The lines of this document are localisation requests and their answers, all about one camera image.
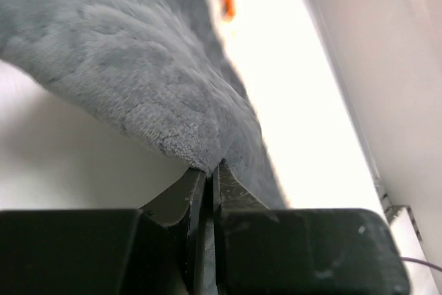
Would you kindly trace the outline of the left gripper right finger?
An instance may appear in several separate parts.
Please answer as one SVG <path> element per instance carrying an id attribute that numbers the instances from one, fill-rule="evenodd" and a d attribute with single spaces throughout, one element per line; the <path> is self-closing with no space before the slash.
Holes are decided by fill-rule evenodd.
<path id="1" fill-rule="evenodd" d="M 268 207 L 255 197 L 237 178 L 223 160 L 213 173 L 213 224 L 215 238 L 215 281 L 219 294 L 230 294 L 233 264 L 231 238 L 245 235 L 253 217 Z"/>

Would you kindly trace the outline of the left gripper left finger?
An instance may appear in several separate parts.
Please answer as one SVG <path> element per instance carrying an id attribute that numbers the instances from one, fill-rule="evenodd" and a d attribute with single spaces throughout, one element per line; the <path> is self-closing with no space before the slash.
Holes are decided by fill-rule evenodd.
<path id="1" fill-rule="evenodd" d="M 206 175 L 188 169 L 142 210 L 149 243 L 143 246 L 146 277 L 156 294 L 203 294 Z"/>

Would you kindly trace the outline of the grey plush blanket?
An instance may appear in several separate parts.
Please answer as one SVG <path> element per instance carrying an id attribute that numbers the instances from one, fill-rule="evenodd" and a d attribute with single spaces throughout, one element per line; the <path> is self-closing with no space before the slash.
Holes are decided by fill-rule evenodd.
<path id="1" fill-rule="evenodd" d="M 284 201 L 206 0 L 1 0 L 1 59 L 144 146 Z"/>

